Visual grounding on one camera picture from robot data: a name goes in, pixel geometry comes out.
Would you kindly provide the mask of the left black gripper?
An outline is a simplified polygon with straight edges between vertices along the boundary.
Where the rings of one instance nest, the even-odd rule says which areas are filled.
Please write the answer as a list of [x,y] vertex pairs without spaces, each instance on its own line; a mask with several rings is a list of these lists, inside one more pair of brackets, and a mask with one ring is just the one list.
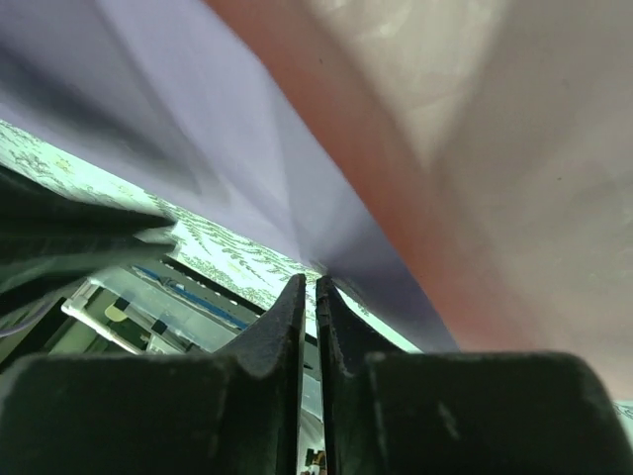
[[175,248],[161,238],[175,222],[56,194],[1,168],[1,315],[105,268],[143,262]]

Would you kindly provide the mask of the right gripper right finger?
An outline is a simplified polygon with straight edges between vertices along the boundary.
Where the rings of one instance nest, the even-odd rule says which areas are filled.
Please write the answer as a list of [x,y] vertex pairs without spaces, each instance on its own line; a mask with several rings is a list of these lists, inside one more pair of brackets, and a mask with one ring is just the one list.
[[316,325],[327,472],[383,474],[366,356],[403,350],[357,316],[328,276],[316,282]]

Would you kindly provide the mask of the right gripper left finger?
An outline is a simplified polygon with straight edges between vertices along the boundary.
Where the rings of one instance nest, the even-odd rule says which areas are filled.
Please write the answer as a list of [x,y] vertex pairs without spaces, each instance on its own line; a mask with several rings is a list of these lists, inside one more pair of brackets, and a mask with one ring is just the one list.
[[273,306],[216,353],[222,371],[216,474],[294,474],[305,342],[306,276],[290,278]]

